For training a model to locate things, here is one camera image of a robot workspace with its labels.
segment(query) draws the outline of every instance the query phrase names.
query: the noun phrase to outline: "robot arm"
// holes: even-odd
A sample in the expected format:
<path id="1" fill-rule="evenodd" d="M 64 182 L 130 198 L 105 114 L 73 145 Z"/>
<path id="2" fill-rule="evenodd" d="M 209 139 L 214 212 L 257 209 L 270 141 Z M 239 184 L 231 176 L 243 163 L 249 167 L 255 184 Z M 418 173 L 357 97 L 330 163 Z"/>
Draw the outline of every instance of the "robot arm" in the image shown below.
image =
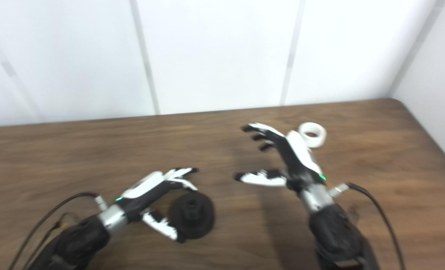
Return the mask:
<path id="1" fill-rule="evenodd" d="M 173 189 L 197 191 L 191 182 L 183 179 L 196 171 L 194 168 L 178 168 L 165 174 L 160 171 L 149 174 L 124 191 L 100 214 L 86 217 L 53 238 L 24 270 L 83 270 L 116 231 L 132 222 L 143 221 L 170 239 L 184 242 L 183 235 L 149 206 Z M 105 205 L 101 198 L 97 203 Z"/>
<path id="2" fill-rule="evenodd" d="M 320 127 L 315 123 L 305 123 L 306 127 Z M 244 132 L 257 132 L 253 140 L 264 140 L 260 150 L 276 148 L 287 166 L 287 172 L 278 169 L 261 170 L 255 173 L 236 173 L 235 179 L 243 183 L 262 186 L 287 186 L 296 192 L 310 213 L 310 229 L 317 241 L 317 254 L 324 270 L 339 270 L 355 267 L 361 270 L 378 270 L 370 246 L 359 230 L 349 222 L 334 197 L 341 191 L 325 188 L 325 178 L 317 165 L 310 147 L 319 147 L 325 140 L 308 143 L 300 132 L 291 130 L 286 136 L 274 128 L 260 123 L 250 123 L 243 127 Z"/>

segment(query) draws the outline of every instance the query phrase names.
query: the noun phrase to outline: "wooden table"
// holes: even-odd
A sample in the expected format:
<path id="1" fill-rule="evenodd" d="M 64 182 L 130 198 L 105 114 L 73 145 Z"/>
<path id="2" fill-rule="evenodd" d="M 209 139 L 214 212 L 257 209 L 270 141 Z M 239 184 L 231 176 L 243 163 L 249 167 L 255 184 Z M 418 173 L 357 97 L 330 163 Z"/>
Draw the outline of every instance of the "wooden table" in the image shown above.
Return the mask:
<path id="1" fill-rule="evenodd" d="M 189 180 L 214 201 L 214 230 L 178 244 L 132 224 L 91 269 L 317 269 L 307 213 L 294 193 L 232 179 L 236 171 L 283 168 L 277 152 L 259 152 L 240 131 L 256 121 L 283 133 L 306 121 L 323 125 L 327 141 L 314 153 L 328 185 L 352 181 L 373 193 L 392 221 L 409 270 L 445 270 L 445 155 L 392 99 L 0 128 L 0 269 L 37 220 L 64 198 L 94 191 L 112 201 L 150 172 L 173 167 L 200 168 Z M 154 206 L 164 212 L 182 193 Z M 382 270 L 397 269 L 371 202 L 354 192 L 337 200 L 358 207 L 358 226 Z M 64 210 L 96 212 L 89 199 Z"/>

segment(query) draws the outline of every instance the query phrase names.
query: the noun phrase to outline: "metal connector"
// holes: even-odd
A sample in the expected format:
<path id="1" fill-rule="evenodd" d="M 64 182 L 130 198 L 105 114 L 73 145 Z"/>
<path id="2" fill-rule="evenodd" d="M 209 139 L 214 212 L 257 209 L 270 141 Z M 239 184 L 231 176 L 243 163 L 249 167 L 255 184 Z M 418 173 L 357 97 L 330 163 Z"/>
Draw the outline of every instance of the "metal connector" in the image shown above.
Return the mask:
<path id="1" fill-rule="evenodd" d="M 329 196 L 331 196 L 332 198 L 335 198 L 335 197 L 341 195 L 344 191 L 346 191 L 348 189 L 349 189 L 348 185 L 342 184 L 342 185 L 336 186 L 335 188 L 328 190 L 327 194 Z"/>
<path id="2" fill-rule="evenodd" d="M 102 212 L 107 210 L 106 201 L 104 201 L 104 199 L 100 195 L 94 198 L 94 200 L 96 201 L 97 208 L 99 208 L 99 210 L 101 210 Z"/>

